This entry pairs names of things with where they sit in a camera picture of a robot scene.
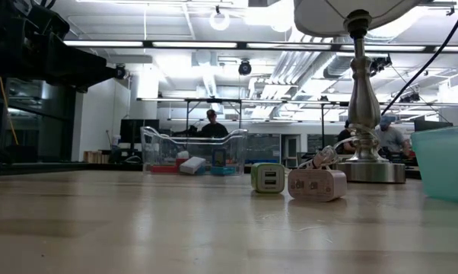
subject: teal plastic container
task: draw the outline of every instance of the teal plastic container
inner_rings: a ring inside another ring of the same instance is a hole
[[[425,194],[458,202],[458,126],[415,132],[412,145]]]

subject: silver lamp base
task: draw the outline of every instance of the silver lamp base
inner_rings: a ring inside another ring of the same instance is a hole
[[[393,163],[340,163],[336,169],[345,173],[348,182],[405,183],[405,165]]]

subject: wooden table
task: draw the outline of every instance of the wooden table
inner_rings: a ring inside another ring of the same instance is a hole
[[[458,273],[458,204],[348,186],[312,203],[247,175],[2,177],[0,273]]]

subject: red object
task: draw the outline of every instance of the red object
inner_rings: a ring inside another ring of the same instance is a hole
[[[178,167],[174,166],[152,166],[152,173],[178,173]]]
[[[185,163],[189,159],[176,159],[175,160],[175,165],[179,167],[181,164]]]

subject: person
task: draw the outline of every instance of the person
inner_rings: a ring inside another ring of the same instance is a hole
[[[380,138],[382,148],[388,148],[392,153],[399,153],[403,150],[403,154],[408,157],[410,155],[409,143],[403,134],[390,126],[391,119],[389,117],[381,117],[380,128],[376,129],[376,134]]]
[[[208,138],[223,138],[229,134],[225,126],[217,123],[217,114],[214,110],[207,110],[207,119],[209,124],[202,127],[202,135]]]
[[[339,135],[337,135],[337,142],[342,140],[346,140],[347,138],[351,138],[351,130],[349,129],[349,120],[345,121],[344,130],[342,130]],[[339,154],[354,154],[356,152],[356,148],[352,144],[352,142],[345,142],[344,144],[339,145],[336,149],[337,153]]]

